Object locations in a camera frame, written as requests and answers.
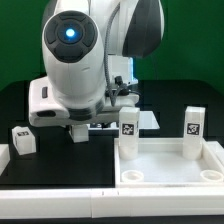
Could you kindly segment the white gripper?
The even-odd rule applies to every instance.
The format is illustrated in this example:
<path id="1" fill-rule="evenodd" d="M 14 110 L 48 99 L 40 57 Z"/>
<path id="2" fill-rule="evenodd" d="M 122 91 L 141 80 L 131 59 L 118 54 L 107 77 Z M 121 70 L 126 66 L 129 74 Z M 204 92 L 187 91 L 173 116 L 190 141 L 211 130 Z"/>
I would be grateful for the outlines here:
<path id="1" fill-rule="evenodd" d="M 93 107 L 84 109 L 67 108 L 68 116 L 62 118 L 64 125 L 81 125 L 90 123 L 110 123 L 116 122 L 119 117 L 119 111 L 123 107 L 134 107 L 139 101 L 139 96 L 135 93 L 129 93 L 127 96 L 118 96 L 115 105 L 106 97 L 105 101 L 100 101 Z"/>

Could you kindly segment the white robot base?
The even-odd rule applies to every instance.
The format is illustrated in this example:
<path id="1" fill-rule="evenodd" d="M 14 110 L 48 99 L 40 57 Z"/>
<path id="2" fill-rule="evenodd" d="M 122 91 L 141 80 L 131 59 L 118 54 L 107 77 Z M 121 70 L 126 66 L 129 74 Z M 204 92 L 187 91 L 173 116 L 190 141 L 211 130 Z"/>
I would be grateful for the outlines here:
<path id="1" fill-rule="evenodd" d="M 126 75 L 126 81 L 128 85 L 137 84 L 138 79 L 135 77 L 135 71 L 134 71 L 134 59 L 129 58 L 127 61 L 127 75 Z"/>

